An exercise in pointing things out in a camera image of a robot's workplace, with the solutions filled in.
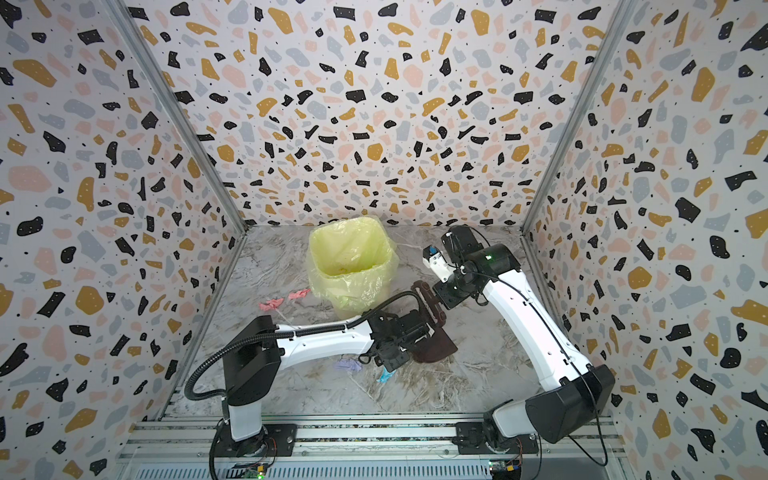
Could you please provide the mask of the brown dustpan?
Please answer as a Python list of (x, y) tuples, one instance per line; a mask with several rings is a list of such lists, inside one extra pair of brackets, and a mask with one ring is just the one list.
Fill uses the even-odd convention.
[(413, 361), (432, 364), (452, 356), (458, 347), (443, 329), (438, 329), (419, 339), (408, 351)]

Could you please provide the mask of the brown cartoon face brush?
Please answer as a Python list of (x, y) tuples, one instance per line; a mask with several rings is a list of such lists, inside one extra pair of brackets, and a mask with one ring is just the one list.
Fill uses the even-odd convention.
[(442, 329), (445, 326), (447, 316), (432, 287), (423, 280), (417, 280), (412, 284), (411, 290), (417, 293), (428, 307), (432, 325)]

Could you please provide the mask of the bin with yellow bag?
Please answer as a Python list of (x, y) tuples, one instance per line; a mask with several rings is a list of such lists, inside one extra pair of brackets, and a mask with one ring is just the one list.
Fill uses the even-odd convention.
[(362, 216), (313, 229), (306, 266), (314, 296), (349, 319), (389, 297), (399, 257), (381, 221)]

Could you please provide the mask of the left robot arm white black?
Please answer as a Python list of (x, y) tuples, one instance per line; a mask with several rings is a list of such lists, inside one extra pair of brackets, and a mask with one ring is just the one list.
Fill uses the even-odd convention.
[(370, 312), (347, 321), (296, 327), (261, 316), (228, 344), (230, 350), (223, 356), (230, 437), (241, 442), (263, 434), (262, 399), (282, 370), (355, 355), (392, 372), (410, 360), (429, 360), (439, 340), (436, 324), (417, 310), (403, 316)]

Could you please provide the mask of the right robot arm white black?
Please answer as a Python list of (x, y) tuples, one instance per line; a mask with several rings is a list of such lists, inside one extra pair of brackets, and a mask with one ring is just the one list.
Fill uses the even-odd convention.
[(424, 248), (423, 263), (439, 279), (432, 290), (447, 309), (469, 298), (494, 307), (528, 355), (542, 389), (486, 412), (484, 443), (498, 452), (525, 436), (557, 443), (599, 419), (615, 376), (609, 367), (593, 365), (567, 339), (511, 250), (503, 244), (485, 246), (478, 235), (469, 226), (454, 225), (442, 236), (441, 248)]

